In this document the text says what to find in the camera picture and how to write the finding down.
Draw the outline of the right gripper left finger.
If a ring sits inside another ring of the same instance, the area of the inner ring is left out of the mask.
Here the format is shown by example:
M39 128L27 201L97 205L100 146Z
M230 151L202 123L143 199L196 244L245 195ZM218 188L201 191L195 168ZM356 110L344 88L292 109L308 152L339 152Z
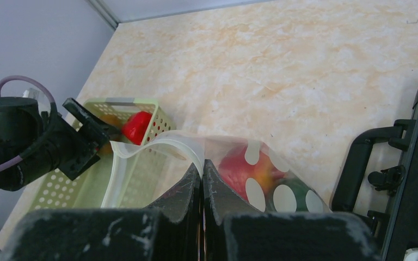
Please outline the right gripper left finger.
M198 260L195 165L144 208L43 209L15 227L0 260Z

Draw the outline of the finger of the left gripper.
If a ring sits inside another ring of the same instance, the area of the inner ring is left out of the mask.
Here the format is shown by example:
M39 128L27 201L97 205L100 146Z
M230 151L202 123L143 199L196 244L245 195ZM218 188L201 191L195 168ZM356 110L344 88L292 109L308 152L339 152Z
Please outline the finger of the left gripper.
M77 133L93 144L94 148L102 148L113 139L120 137L121 131L118 127L101 120L75 99L67 98L63 107L82 124Z

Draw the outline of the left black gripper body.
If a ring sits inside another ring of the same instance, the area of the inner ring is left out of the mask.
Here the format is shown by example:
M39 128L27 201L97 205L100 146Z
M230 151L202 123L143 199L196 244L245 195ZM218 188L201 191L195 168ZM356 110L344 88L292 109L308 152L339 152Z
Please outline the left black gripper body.
M42 117L26 111L23 115L29 138L21 151L22 181L35 181L55 169L74 180L101 159L100 148L94 148L59 115Z

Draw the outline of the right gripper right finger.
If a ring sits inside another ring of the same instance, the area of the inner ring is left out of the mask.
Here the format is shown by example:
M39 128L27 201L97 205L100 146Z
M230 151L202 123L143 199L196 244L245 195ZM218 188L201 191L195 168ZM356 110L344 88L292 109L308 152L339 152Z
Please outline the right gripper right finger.
M363 221L349 213L263 213L205 160L207 260L380 260Z

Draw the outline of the red bell pepper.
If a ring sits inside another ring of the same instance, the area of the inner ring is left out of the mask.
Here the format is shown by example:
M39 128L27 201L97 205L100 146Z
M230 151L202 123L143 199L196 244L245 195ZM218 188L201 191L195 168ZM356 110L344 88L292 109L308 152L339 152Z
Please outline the red bell pepper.
M151 119L152 114L147 111L132 115L121 128L123 136L131 143L141 145Z

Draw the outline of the green perforated plastic basket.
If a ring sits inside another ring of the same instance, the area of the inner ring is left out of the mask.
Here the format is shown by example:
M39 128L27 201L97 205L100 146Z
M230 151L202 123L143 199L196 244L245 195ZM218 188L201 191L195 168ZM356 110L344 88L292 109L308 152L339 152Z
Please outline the green perforated plastic basket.
M142 145L176 128L156 99L92 98L83 106L97 117L115 115L121 123L136 113L150 113ZM157 198L165 160L165 155L147 148L128 159L102 157L73 181L56 169L41 179L29 209L145 207Z

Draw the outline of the clear polka dot zip bag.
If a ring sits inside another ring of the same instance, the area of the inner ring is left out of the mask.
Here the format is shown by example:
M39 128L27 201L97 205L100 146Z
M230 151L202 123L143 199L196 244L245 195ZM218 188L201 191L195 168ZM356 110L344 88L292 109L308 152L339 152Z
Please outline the clear polka dot zip bag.
M113 155L122 159L128 159L147 148L151 148L166 156L160 183L157 188L156 199L174 186L183 177L186 168L190 165L195 165L198 174L202 175L205 160L210 160L218 171L218 165L221 160L232 149L241 146L247 147L245 159L249 164L256 164L259 161L259 152L262 151L270 157L271 162L278 170L286 172L284 178L298 178L304 182L301 176L291 168L287 160L277 154L263 141L255 139L236 136L196 135L181 130L171 130L158 135L146 145L134 145L113 141L111 146ZM266 196L268 193L263 193L257 181L249 178L245 184L245 188L248 194L248 200L245 201L261 212L268 212L266 211Z

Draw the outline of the red apple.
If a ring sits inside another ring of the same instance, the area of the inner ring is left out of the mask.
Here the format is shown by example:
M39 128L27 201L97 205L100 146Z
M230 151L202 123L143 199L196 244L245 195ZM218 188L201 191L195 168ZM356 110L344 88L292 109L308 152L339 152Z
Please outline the red apple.
M223 181L229 185L241 198L248 200L245 184L249 178L259 184L264 194L267 194L274 183L286 176L286 172L278 170L264 152L259 152L259 161L251 165L245 159L246 146L232 149L218 165L218 172Z

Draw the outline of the dark green avocado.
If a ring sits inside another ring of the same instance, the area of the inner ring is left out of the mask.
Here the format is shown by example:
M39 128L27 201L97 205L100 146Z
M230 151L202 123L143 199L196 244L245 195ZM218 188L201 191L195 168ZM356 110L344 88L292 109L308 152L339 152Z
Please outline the dark green avocado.
M268 212L325 213L329 209L322 199L298 178L278 180L266 196Z

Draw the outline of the brown potato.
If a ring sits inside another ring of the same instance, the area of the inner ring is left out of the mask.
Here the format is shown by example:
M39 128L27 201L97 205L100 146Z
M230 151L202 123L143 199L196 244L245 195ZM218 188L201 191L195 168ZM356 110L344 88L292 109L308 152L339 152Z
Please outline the brown potato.
M121 123L120 119L115 115L111 115L111 114L101 115L99 117L99 119L102 120L103 122L111 125L111 126L114 126L118 130L121 130L121 128L122 128L122 123ZM120 140L120 138L121 138L121 134L115 134L115 135L112 135L111 140L118 141L118 140ZM100 156L107 156L107 155L110 155L112 153L113 153L113 150L112 150L110 142L106 143L103 147L101 147L98 150L98 155L100 155Z

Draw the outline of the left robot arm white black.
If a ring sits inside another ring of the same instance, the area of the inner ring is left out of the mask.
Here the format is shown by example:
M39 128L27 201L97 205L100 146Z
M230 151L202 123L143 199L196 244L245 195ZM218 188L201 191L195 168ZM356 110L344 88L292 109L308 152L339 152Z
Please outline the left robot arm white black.
M74 180L100 160L100 150L120 136L73 98L64 104L80 123L75 129L59 113L39 112L31 98L0 98L0 189L17 191L60 170Z

